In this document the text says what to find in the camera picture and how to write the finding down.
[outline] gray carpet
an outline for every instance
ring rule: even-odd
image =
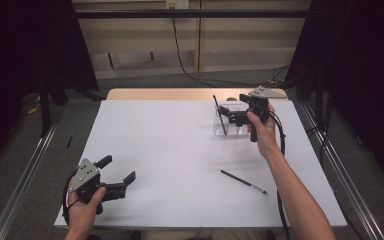
[[[255,84],[256,86],[271,79],[273,71],[214,72],[200,73],[199,76]],[[278,78],[284,78],[284,73],[279,74]],[[215,81],[208,81],[208,83],[217,87],[244,87]],[[102,96],[106,96],[110,89],[117,87],[208,87],[192,81],[183,74],[100,80],[99,85],[101,90],[97,93]],[[294,100],[304,127],[310,128],[301,109],[302,103],[297,101],[295,89],[289,89],[287,93],[288,97]],[[66,230],[53,226],[61,204],[63,185],[69,172],[78,163],[99,109],[99,102],[85,99],[70,90],[67,91],[67,94],[70,102],[63,109],[61,121],[8,231],[7,239],[62,239],[66,233]],[[56,112],[60,108],[53,104],[51,106],[52,112]],[[24,168],[36,148],[40,133],[40,112],[33,115],[20,115],[14,132],[0,153],[0,213],[22,176]],[[357,143],[353,129],[335,107],[330,121],[329,139],[334,144],[347,171],[384,233],[384,173],[378,167],[370,150],[365,148],[364,144],[361,146]],[[320,144],[314,135],[310,136],[310,141],[316,153],[319,154]],[[323,159],[329,182],[337,191],[338,202],[364,239],[368,239],[336,174],[326,161],[326,157]],[[95,230],[94,233],[103,239],[130,239],[129,232],[122,230]],[[338,239],[358,239],[349,226],[337,228],[335,233]],[[284,236],[280,234],[278,239],[284,239]]]

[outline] black pen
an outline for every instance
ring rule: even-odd
[[[220,110],[219,110],[219,106],[218,106],[218,103],[217,103],[216,95],[213,95],[213,98],[214,98],[214,101],[216,102],[217,113],[219,114],[219,118],[220,118],[221,126],[223,127],[224,135],[227,135],[227,131],[226,131],[226,128],[224,128],[223,119],[222,119],[221,114],[220,114]]]
[[[236,177],[236,176],[233,176],[232,174],[230,174],[230,173],[228,173],[228,172],[226,172],[226,171],[224,171],[224,170],[220,170],[220,171],[221,171],[221,173],[226,174],[227,176],[229,176],[229,177],[231,177],[231,178],[233,178],[233,179],[236,179],[236,180],[238,180],[239,182],[241,182],[241,183],[243,183],[243,184],[246,184],[246,185],[248,185],[248,186],[250,186],[250,187],[252,187],[252,188],[254,188],[254,189],[256,189],[256,190],[258,190],[258,191],[260,191],[260,192],[262,192],[262,193],[264,193],[264,194],[267,195],[267,192],[264,191],[263,189],[261,189],[261,188],[259,188],[259,187],[257,187],[257,186],[254,186],[254,185],[252,185],[251,183],[249,183],[249,182],[247,182],[247,181],[245,181],[245,180],[242,180],[242,179],[240,179],[240,178],[238,178],[238,177]]]

